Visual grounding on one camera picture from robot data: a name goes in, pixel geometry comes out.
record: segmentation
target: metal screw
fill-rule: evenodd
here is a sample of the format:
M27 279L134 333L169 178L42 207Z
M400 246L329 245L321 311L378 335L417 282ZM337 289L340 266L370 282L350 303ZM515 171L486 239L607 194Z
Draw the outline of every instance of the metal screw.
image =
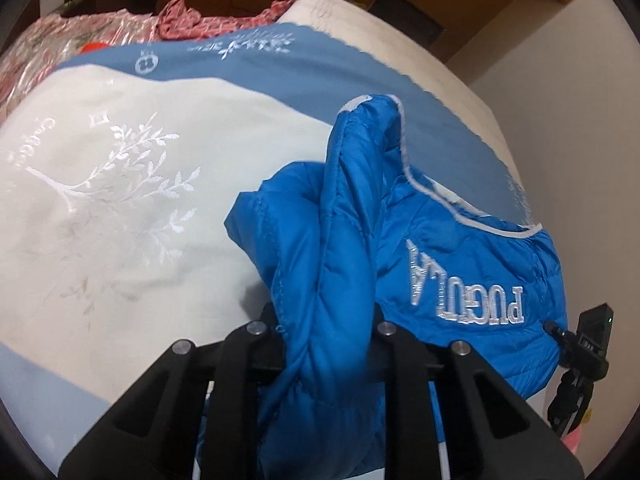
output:
M383 321L378 325L378 333L389 337L396 333L396 326L389 321Z
M187 341L186 339L178 339L172 346L171 350L174 354L185 355L188 354L191 350L191 341Z
M246 326L246 331L251 335L261 335L267 332L267 326L260 320L252 321Z
M471 346L469 346L469 343L462 340L454 341L451 345L451 349L453 350L454 354L458 355L467 355L469 352L471 352Z

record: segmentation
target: white tree embroidery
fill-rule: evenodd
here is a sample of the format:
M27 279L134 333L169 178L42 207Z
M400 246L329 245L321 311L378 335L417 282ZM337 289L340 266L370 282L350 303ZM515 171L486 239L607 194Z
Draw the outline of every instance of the white tree embroidery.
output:
M163 128L155 130L152 121L156 114L151 115L145 124L139 124L137 129L112 125L113 149L106 161L100 166L95 166L89 176L78 184L64 184L42 173L31 166L26 171L51 186L65 201L70 214L78 209L78 201L98 202L110 206L132 203L137 200L164 196L169 199L180 198L180 191L193 191L193 181L200 174L200 167L193 170L188 178L183 179L178 171L173 178L165 178L159 174L162 164L166 160L166 143L169 140L178 139L179 134L164 134ZM154 152L162 148L157 161ZM127 186L116 186L114 181L123 175L130 175ZM175 209L169 216L168 222L156 222L151 229L146 231L160 250L159 259L163 263L167 256L178 257L182 253L179 250L169 250L164 244L168 240L168 233L180 234L184 231L183 222L190 220L196 212L196 208L188 210L178 219L178 210Z
M189 52L216 52L226 59L226 56L240 48L264 50L265 52L289 52L287 45L293 43L294 38L291 33L268 32L264 30L254 30L247 34L239 34L231 41L217 40L209 43L192 46L187 49Z

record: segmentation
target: white piping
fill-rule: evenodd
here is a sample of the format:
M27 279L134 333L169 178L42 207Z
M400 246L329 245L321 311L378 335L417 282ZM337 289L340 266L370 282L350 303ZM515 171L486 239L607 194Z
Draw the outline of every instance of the white piping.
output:
M424 193L425 195L428 195L429 197L434 199L436 202L441 204L445 209L447 209L447 211L451 213L451 215L457 222L461 223L462 225L466 225L468 227L480 229L482 231L486 231L488 233L498 235L498 236L504 236L507 238L529 238L534 234L542 231L542 224L526 226L527 228L526 231L517 232L517 231L503 231L502 229L496 229L495 227L485 225L482 222L472 220L471 218L467 218L466 216L461 215L458 211L456 211L456 209L449 202L444 200L437 193L434 193L431 189L428 189L427 187L424 187L422 184L420 184L412 175L411 169L409 167L409 156L406 149L406 137L404 134L404 107L402 106L402 101L398 99L398 97L396 97L395 95L390 94L388 95L388 97L393 99L393 101L398 106L398 112L400 112L400 153L402 156L402 170L404 171L404 176L408 180L409 184L411 184L411 186L415 190L420 191L421 193Z

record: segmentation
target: bed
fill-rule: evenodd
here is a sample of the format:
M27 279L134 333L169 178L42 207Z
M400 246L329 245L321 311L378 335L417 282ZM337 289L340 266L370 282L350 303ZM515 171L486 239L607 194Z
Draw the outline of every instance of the bed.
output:
M404 104L411 163L476 214L532 224L491 110L420 46L342 0L269 27L76 57L0 130L0 397L54 472L179 338L221 340L268 292L223 221L338 110ZM540 410L544 393L536 396Z

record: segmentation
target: white wall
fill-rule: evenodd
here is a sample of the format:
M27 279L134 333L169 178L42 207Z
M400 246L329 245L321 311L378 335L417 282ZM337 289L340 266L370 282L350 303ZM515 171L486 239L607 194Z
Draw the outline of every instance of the white wall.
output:
M515 0L449 67L500 123L560 255L572 328L604 301L615 311L578 450L590 472L640 400L640 45L612 0Z

